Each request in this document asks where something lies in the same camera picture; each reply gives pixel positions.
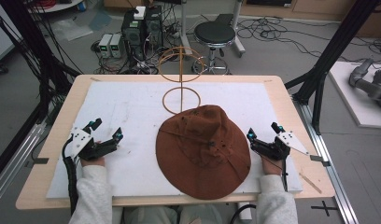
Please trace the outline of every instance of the person's arm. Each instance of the person's arm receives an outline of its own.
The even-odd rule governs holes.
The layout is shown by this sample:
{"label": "person's arm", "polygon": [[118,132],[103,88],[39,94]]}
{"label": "person's arm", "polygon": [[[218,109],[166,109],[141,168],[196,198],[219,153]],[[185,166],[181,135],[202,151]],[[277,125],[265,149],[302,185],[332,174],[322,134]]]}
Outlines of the person's arm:
{"label": "person's arm", "polygon": [[263,156],[262,166],[266,175],[260,177],[261,194],[257,201],[257,223],[298,223],[293,195],[284,191],[281,180],[282,161],[268,161]]}
{"label": "person's arm", "polygon": [[112,223],[112,193],[104,158],[80,160],[83,177],[77,182],[78,203],[69,223]]}

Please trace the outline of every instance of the metal frame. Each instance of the metal frame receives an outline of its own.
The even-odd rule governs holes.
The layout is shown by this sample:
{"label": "metal frame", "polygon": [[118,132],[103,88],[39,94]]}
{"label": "metal frame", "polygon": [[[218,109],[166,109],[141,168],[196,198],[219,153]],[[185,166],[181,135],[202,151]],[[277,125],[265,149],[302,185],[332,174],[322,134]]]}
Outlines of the metal frame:
{"label": "metal frame", "polygon": [[11,160],[5,166],[5,169],[0,174],[0,199],[5,191],[12,183],[16,174],[24,165],[25,161],[32,153],[36,143],[39,141],[41,134],[45,131],[46,119],[40,124],[35,124],[31,131],[26,134],[21,146],[17,149],[16,153],[12,156]]}
{"label": "metal frame", "polygon": [[347,13],[339,29],[334,34],[330,43],[328,43],[327,48],[322,52],[314,67],[306,74],[285,84],[286,88],[289,89],[303,83],[300,90],[293,95],[294,100],[299,101],[302,105],[307,105],[312,94],[316,92],[312,125],[317,134],[320,134],[319,118],[325,77],[328,75],[340,55],[345,51],[353,37],[357,34],[360,27],[378,6],[378,2],[379,0],[357,0]]}
{"label": "metal frame", "polygon": [[35,111],[29,117],[29,119],[26,120],[19,132],[0,156],[1,174],[1,171],[4,170],[10,159],[13,158],[14,153],[16,153],[16,150],[21,144],[21,141],[24,139],[24,136],[31,130],[35,121],[40,123],[41,120],[43,120],[48,115],[49,102],[52,95],[52,92],[48,87],[49,83],[52,82],[54,84],[55,93],[66,95],[69,92],[72,84],[68,80],[68,77],[65,75],[65,73],[72,77],[76,77],[80,75],[80,72],[77,72],[68,65],[60,62],[54,56],[40,29],[36,26],[33,17],[30,15],[26,5],[22,1],[0,0],[0,5],[2,9],[7,13],[13,24],[16,26],[17,30],[23,38],[23,41],[26,44],[22,45],[19,40],[13,36],[1,18],[0,27],[7,34],[15,47],[20,51],[21,55],[28,62],[30,67],[32,67],[31,64],[33,63],[30,62],[30,59],[33,59],[33,61],[37,62],[36,64],[33,64],[35,68],[31,70],[34,75],[37,76],[40,82],[39,105],[36,107]]}
{"label": "metal frame", "polygon": [[356,214],[354,213],[353,207],[350,204],[350,200],[347,198],[345,188],[343,187],[339,175],[337,174],[336,169],[333,165],[330,153],[325,146],[324,140],[322,139],[322,136],[316,132],[311,123],[313,113],[311,112],[310,107],[308,105],[301,105],[299,102],[294,102],[294,104],[297,109],[301,111],[300,115],[304,119],[304,125],[310,135],[310,139],[315,145],[318,155],[322,158],[323,162],[329,163],[329,166],[326,166],[327,172],[333,184],[333,188],[335,189],[336,193],[334,199],[337,202],[344,222],[349,224],[359,223]]}

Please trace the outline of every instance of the person's hand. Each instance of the person's hand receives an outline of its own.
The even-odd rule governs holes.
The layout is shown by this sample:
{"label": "person's hand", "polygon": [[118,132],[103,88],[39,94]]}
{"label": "person's hand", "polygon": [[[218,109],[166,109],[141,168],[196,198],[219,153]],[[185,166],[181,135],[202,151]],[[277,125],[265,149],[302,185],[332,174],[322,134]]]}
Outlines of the person's hand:
{"label": "person's hand", "polygon": [[104,159],[104,157],[100,157],[100,158],[93,160],[93,161],[85,161],[83,159],[80,159],[80,164],[82,164],[82,166],[87,166],[87,165],[106,166],[106,160]]}
{"label": "person's hand", "polygon": [[266,175],[282,175],[283,161],[273,161],[261,156],[262,168]]}

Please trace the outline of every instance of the black frame pole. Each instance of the black frame pole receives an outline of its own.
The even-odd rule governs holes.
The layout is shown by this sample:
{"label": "black frame pole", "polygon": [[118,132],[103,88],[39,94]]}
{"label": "black frame pole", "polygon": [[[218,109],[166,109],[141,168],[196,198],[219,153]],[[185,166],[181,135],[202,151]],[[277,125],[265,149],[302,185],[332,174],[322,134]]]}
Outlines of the black frame pole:
{"label": "black frame pole", "polygon": [[[41,122],[43,118],[48,115],[49,102],[52,95],[67,94],[69,92],[72,84],[69,82],[66,74],[72,77],[80,75],[80,72],[61,63],[54,56],[25,4],[26,3],[22,0],[0,0],[2,9],[7,13],[21,34],[23,43],[18,42],[17,38],[8,30],[1,17],[0,27],[8,35],[9,39],[19,50],[22,57],[28,62],[30,69],[38,78],[40,82],[40,102],[0,156],[0,174],[16,153],[19,145],[34,124]],[[30,62],[30,58],[36,59],[36,64],[30,64],[33,63]],[[50,81],[54,84],[54,88],[49,85]]]}
{"label": "black frame pole", "polygon": [[289,89],[303,82],[299,91],[293,94],[293,99],[302,105],[307,105],[312,94],[316,92],[312,126],[317,134],[320,134],[319,118],[325,78],[378,3],[379,0],[357,0],[328,43],[327,48],[322,52],[316,65],[308,73],[285,84]]}

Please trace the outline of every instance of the bucket hat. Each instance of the bucket hat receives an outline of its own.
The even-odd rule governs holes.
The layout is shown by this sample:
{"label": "bucket hat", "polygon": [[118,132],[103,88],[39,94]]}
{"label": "bucket hat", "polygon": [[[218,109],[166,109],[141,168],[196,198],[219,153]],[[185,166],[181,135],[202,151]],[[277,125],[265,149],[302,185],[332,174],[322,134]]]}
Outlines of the bucket hat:
{"label": "bucket hat", "polygon": [[158,131],[156,157],[174,187],[202,200],[231,194],[251,166],[246,136],[217,105],[167,119]]}

